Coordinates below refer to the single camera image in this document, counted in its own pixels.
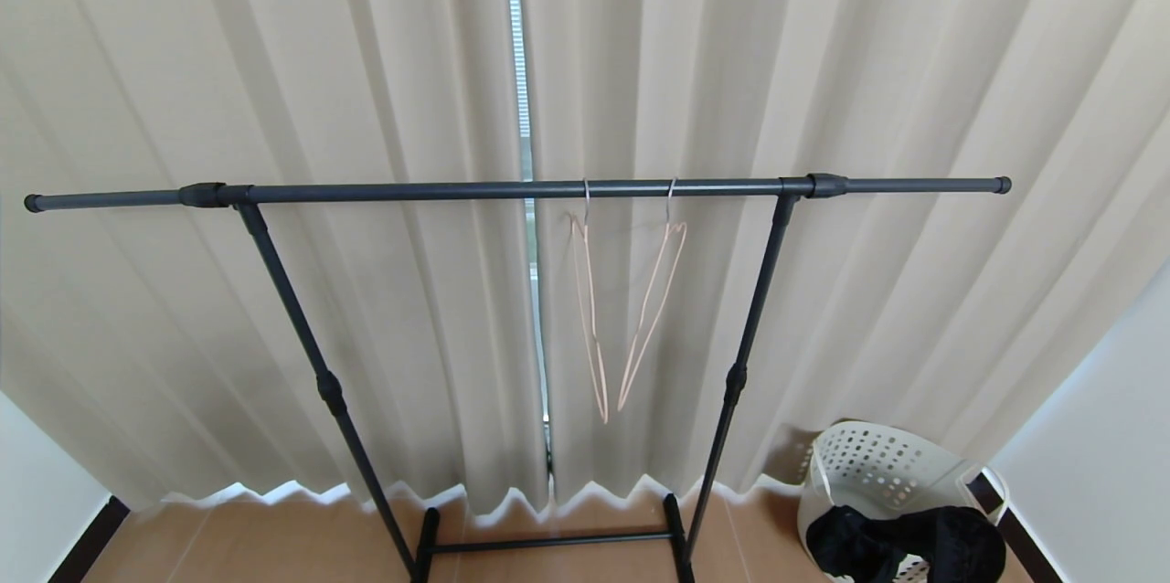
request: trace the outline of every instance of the white laundry basket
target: white laundry basket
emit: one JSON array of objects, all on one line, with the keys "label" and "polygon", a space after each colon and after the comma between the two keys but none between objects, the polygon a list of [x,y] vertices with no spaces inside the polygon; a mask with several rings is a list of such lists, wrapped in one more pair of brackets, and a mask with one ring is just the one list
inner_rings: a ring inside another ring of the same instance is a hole
[{"label": "white laundry basket", "polygon": [[[808,448],[808,471],[797,512],[800,542],[807,551],[808,526],[833,506],[851,506],[876,520],[942,506],[982,510],[966,487],[980,472],[1004,500],[987,513],[998,526],[1007,508],[1007,487],[992,469],[902,430],[865,421],[839,423],[821,432]],[[928,571],[921,557],[910,555],[899,567],[895,581],[924,582]]]}]

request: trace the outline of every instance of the light under curtain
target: light under curtain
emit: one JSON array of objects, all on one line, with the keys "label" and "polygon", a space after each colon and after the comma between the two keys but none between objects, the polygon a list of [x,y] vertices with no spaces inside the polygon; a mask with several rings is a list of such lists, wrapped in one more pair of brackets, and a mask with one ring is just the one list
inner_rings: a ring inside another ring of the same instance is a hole
[{"label": "light under curtain", "polygon": [[[804,201],[718,479],[892,424],[990,459],[1170,253],[1170,0],[523,0],[537,179],[1010,174],[992,197]],[[772,203],[681,199],[686,251],[625,411],[589,393],[569,213],[537,205],[556,493],[702,474]],[[594,200],[610,379],[665,222]]]},{"label": "light under curtain", "polygon": [[[21,196],[519,180],[508,0],[0,0],[5,393],[131,507],[363,486],[233,212]],[[548,496],[523,206],[273,207],[376,469]]]}]

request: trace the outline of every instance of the wire hanger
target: wire hanger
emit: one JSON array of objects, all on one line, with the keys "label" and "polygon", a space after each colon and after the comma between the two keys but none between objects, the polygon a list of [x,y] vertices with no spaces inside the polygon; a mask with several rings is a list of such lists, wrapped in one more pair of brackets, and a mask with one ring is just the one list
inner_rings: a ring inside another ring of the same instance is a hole
[{"label": "wire hanger", "polygon": [[[679,259],[682,256],[682,246],[687,242],[687,222],[670,224],[670,200],[674,198],[674,184],[679,180],[677,177],[670,179],[670,186],[666,192],[666,226],[662,228],[662,242],[659,246],[658,258],[654,262],[654,270],[651,274],[651,281],[646,284],[646,295],[642,297],[642,310],[638,316],[638,328],[634,330],[634,338],[629,343],[629,352],[626,355],[626,370],[621,373],[621,391],[618,393],[618,411],[626,405],[626,398],[629,396],[629,389],[634,385],[634,377],[638,375],[638,368],[642,364],[642,356],[646,355],[646,345],[651,342],[651,336],[654,335],[654,329],[659,323],[659,318],[662,317],[662,309],[666,308],[667,296],[670,295],[670,284],[674,282],[674,273],[679,267]],[[666,288],[662,289],[662,301],[659,303],[658,311],[654,314],[654,320],[651,321],[651,327],[646,330],[646,336],[641,341],[641,347],[638,347],[638,336],[642,331],[642,325],[646,322],[646,308],[651,301],[651,293],[654,289],[654,280],[658,277],[659,267],[662,265],[662,255],[666,251],[667,242],[670,240],[670,235],[680,234],[679,236],[679,251],[675,252],[674,261],[670,263],[670,273],[666,277]],[[638,357],[634,357],[634,351],[638,351]]]},{"label": "wire hanger", "polygon": [[[573,251],[573,280],[577,282],[577,309],[581,316],[581,335],[585,337],[585,350],[589,355],[589,375],[593,382],[593,397],[597,400],[597,411],[601,414],[601,423],[610,423],[610,396],[605,383],[605,362],[601,359],[601,343],[597,338],[597,302],[593,295],[593,261],[589,252],[589,179],[581,179],[585,184],[585,220],[584,224],[577,220],[577,215],[569,213],[570,240]],[[585,320],[585,299],[581,297],[580,265],[578,262],[576,235],[581,234],[581,246],[585,249],[585,270],[589,280],[589,321]]]}]

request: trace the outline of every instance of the metal hook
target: metal hook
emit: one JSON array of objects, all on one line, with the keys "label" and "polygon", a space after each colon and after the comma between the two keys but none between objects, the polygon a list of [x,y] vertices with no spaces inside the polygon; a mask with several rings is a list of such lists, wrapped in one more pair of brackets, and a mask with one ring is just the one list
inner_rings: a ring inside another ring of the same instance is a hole
[{"label": "metal hook", "polygon": [[670,187],[666,188],[666,224],[670,224],[670,199],[674,197],[674,183],[679,180],[679,177],[670,179]]}]

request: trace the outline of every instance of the dark brown baseboard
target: dark brown baseboard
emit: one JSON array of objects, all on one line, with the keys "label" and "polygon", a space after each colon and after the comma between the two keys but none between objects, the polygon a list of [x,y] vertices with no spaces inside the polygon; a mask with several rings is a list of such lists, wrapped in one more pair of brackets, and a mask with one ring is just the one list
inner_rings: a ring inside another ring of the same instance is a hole
[{"label": "dark brown baseboard", "polygon": [[[970,483],[970,491],[984,510],[991,510],[1003,502],[998,492],[991,487],[983,474],[979,474]],[[1020,524],[1011,509],[1004,513],[1003,520],[999,521],[999,534],[1004,536],[1004,542],[1007,542],[1016,557],[1020,558],[1020,564],[1024,565],[1024,570],[1027,571],[1033,583],[1065,583],[1057,574],[1057,569],[1045,557],[1040,547],[1035,544],[1032,534],[1028,534],[1027,529]]]},{"label": "dark brown baseboard", "polygon": [[89,528],[82,533],[74,548],[69,550],[69,555],[53,572],[49,583],[80,583],[80,579],[85,578],[89,568],[97,562],[97,556],[102,555],[102,549],[129,514],[130,509],[122,505],[117,496],[110,496],[110,501],[97,513],[94,521],[89,522]]}]

